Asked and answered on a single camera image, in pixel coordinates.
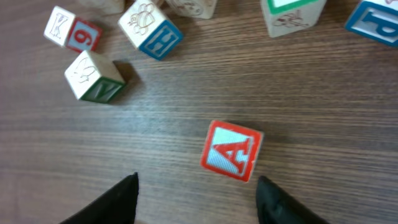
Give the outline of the blue H wooden block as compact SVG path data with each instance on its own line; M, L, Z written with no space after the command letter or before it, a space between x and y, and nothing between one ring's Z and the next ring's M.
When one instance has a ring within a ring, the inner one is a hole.
M183 34L151 0L137 0L118 20L133 46L162 60L183 39Z

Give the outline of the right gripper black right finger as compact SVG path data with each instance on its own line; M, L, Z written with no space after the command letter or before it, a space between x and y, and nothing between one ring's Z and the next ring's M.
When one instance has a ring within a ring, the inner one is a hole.
M266 176L256 188L259 224L328 224Z

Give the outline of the plain wooden block red side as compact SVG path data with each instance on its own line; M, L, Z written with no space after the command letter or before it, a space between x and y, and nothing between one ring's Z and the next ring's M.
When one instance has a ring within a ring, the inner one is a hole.
M102 29L76 14L55 6L44 30L44 37L53 43L78 53L94 51Z

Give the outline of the red A wooden block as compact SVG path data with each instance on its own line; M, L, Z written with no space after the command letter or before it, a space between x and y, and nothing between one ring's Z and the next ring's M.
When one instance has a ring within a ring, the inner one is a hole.
M225 121L210 123L200 165L217 174L248 182L264 133Z

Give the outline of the red A block far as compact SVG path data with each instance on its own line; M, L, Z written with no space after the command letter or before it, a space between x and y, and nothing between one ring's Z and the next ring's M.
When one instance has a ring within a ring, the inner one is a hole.
M123 12L125 0L77 0L81 5L97 9L105 14L118 14Z

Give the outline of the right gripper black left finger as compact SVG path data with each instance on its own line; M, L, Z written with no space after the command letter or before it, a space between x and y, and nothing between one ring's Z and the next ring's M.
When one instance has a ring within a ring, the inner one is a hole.
M138 195L139 176L135 172L60 224L134 223Z

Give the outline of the yellow wooden block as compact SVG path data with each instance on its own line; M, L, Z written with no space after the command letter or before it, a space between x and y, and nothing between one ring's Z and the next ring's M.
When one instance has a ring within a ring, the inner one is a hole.
M211 19L218 0L165 0L179 16Z

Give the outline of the green top wooden block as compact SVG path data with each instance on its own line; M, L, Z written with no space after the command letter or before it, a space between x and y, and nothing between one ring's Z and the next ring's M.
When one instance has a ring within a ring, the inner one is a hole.
M326 0L260 0L269 37L313 27L319 20Z

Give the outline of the blue P wooden block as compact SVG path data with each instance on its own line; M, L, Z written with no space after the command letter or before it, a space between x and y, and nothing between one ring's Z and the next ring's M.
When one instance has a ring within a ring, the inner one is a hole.
M362 0L345 24L345 29L397 47L397 0Z

